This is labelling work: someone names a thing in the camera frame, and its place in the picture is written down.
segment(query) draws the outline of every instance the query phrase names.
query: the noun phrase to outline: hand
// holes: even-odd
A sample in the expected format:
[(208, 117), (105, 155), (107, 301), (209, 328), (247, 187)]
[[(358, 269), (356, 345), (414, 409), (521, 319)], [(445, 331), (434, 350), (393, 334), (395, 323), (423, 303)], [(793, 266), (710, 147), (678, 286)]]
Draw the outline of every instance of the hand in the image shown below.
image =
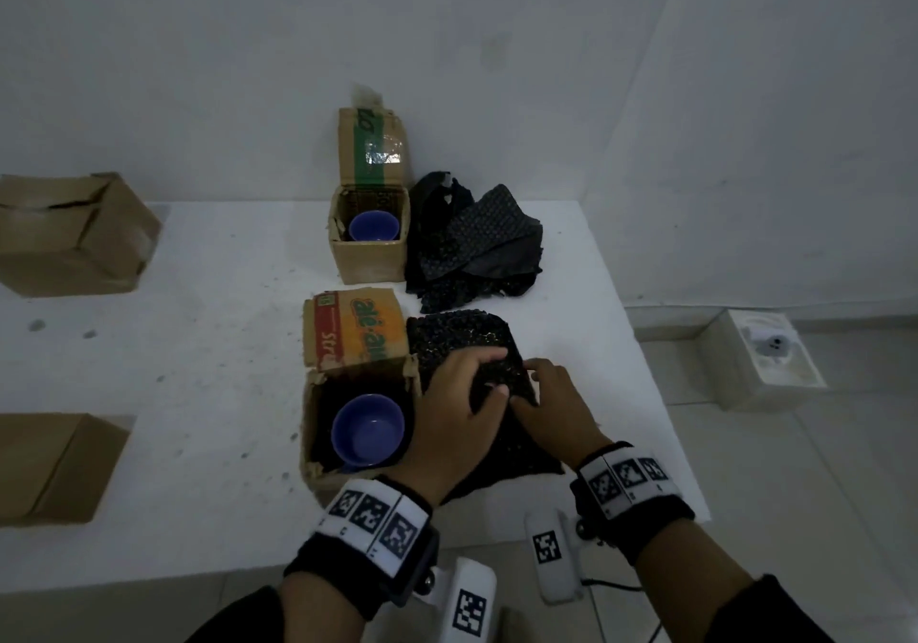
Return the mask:
[(495, 387), (477, 414), (469, 393), (478, 366), (507, 356), (506, 348), (453, 351), (433, 373), (418, 404), (405, 457), (385, 474), (420, 493), (433, 507), (485, 458), (498, 434), (510, 390)]
[(513, 397), (511, 407), (543, 450), (576, 469), (589, 453), (612, 443), (596, 426), (567, 370), (542, 358), (525, 365), (539, 383), (539, 405)]

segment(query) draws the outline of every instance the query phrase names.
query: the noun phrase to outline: white box on floor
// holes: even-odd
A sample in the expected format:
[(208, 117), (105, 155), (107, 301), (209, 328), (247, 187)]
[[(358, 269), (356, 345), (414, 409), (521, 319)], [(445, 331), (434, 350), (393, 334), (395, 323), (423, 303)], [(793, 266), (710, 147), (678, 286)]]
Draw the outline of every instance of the white box on floor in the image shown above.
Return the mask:
[(827, 389), (782, 313), (725, 310), (701, 332), (698, 348), (725, 411), (787, 411)]

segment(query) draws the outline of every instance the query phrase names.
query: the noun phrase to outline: person's right hand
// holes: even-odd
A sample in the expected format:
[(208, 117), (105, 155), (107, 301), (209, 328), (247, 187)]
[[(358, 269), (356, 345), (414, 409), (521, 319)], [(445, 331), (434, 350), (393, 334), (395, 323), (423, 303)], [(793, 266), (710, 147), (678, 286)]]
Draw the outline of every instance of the person's right hand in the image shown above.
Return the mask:
[(543, 450), (576, 469), (588, 454), (612, 443), (596, 426), (567, 370), (543, 358), (527, 360), (525, 366), (539, 383), (539, 405), (511, 397), (511, 408)]

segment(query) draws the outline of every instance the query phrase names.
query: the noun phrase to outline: blue cup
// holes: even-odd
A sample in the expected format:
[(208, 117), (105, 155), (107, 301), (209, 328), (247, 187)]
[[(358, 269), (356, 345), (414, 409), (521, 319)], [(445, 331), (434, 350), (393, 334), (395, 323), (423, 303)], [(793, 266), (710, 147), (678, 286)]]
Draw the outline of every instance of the blue cup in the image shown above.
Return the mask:
[(365, 210), (350, 221), (347, 231), (354, 242), (390, 242), (398, 237), (398, 219), (385, 210)]
[(405, 436), (405, 416), (383, 394), (361, 394), (341, 406), (331, 423), (331, 446), (344, 460), (344, 471), (386, 461)]

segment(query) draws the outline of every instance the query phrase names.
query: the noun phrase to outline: qr code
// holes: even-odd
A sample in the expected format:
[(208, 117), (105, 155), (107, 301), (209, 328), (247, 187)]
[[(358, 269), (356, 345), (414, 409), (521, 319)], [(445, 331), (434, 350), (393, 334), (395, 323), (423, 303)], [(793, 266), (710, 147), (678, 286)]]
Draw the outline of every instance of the qr code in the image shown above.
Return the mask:
[(533, 537), (535, 545), (535, 558), (539, 563), (550, 563), (561, 558), (561, 548), (558, 546), (555, 532), (544, 532)]
[(347, 517), (350, 509), (353, 508), (363, 494), (359, 490), (346, 490), (341, 494), (341, 498), (335, 501), (335, 504), (328, 510), (329, 515), (335, 517)]
[(417, 534), (418, 528), (396, 512), (379, 536), (379, 543), (399, 558), (404, 558)]
[(375, 534), (383, 518), (389, 512), (389, 506), (372, 495), (365, 495), (350, 516), (350, 521), (361, 529)]
[(485, 623), (485, 609), (488, 600), (467, 590), (459, 591), (456, 600), (456, 611), (453, 614), (453, 628), (481, 637), (481, 628)]
[(638, 459), (641, 466), (644, 467), (645, 473), (654, 481), (665, 481), (669, 478), (663, 468), (652, 457), (641, 457)]
[(612, 474), (610, 474), (608, 470), (594, 476), (588, 481), (588, 484), (590, 485), (590, 490), (593, 492), (593, 495), (596, 496), (596, 500), (600, 502), (600, 505), (622, 495), (622, 489), (619, 488), (619, 485), (612, 478)]
[(626, 489), (647, 481), (647, 477), (633, 459), (626, 459), (624, 462), (613, 464), (612, 471), (615, 472), (615, 476), (619, 478), (622, 486), (625, 486)]

